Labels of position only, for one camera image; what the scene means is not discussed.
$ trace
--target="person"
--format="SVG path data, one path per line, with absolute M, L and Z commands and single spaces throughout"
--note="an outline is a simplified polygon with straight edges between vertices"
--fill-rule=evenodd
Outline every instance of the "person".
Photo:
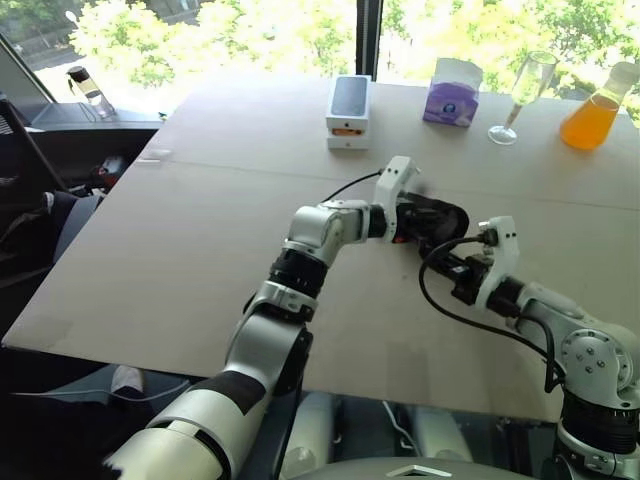
M 144 398 L 143 373 L 119 366 L 111 392 Z M 147 401 L 110 396 L 99 402 L 65 402 L 50 397 L 3 392 L 0 479 L 116 479 L 103 460 L 153 417 Z

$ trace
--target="purple tissue box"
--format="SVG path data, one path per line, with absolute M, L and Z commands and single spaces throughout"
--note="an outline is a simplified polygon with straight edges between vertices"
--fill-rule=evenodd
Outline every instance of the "purple tissue box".
M 478 92 L 462 83 L 437 83 L 429 87 L 422 119 L 468 127 L 478 108 Z

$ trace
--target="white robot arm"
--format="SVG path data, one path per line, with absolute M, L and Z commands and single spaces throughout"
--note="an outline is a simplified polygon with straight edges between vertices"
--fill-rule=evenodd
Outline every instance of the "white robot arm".
M 368 238 L 411 240 L 424 256 L 443 239 L 464 235 L 468 226 L 464 213 L 462 229 L 452 228 L 444 221 L 450 212 L 433 208 L 441 202 L 403 192 L 415 173 L 411 159 L 394 157 L 381 173 L 372 204 L 331 201 L 296 212 L 269 279 L 238 324 L 223 371 L 180 395 L 107 459 L 114 471 L 120 471 L 120 478 L 237 476 L 271 398 L 292 391 L 300 382 L 313 339 L 305 325 L 313 317 L 316 298 L 340 248 Z M 518 249 L 510 217 L 491 219 L 481 231 L 490 257 L 461 259 L 449 252 L 432 268 L 455 282 L 456 298 L 515 319 L 511 326 L 540 349 L 546 349 L 545 337 L 530 319 L 544 322 L 553 332 L 565 400 L 552 475 L 639 480 L 638 339 L 622 327 L 590 317 L 561 295 L 511 277 Z M 363 475 L 370 472 L 370 465 L 363 467 Z M 337 466 L 330 467 L 327 477 L 317 472 L 319 476 L 309 478 L 347 478 L 346 471 L 341 474 Z M 348 472 L 354 471 L 352 464 L 349 468 Z M 459 472 L 454 476 L 474 478 L 468 466 L 460 468 L 452 467 Z M 379 476 L 387 477 L 388 473 Z

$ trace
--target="windowsill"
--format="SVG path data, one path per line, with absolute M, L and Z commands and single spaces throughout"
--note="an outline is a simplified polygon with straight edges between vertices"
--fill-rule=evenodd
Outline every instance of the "windowsill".
M 83 103 L 51 103 L 34 119 L 31 127 L 40 130 L 154 129 L 162 126 L 157 113 L 117 109 L 117 114 L 100 118 Z

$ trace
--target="bottle cap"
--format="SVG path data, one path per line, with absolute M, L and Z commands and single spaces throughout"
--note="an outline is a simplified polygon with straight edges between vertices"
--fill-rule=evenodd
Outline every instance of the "bottle cap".
M 84 82 L 91 78 L 87 69 L 80 66 L 71 67 L 67 70 L 67 75 L 69 75 L 74 81 L 77 83 Z
M 618 62 L 611 69 L 609 78 L 631 87 L 640 81 L 640 65 L 629 62 Z

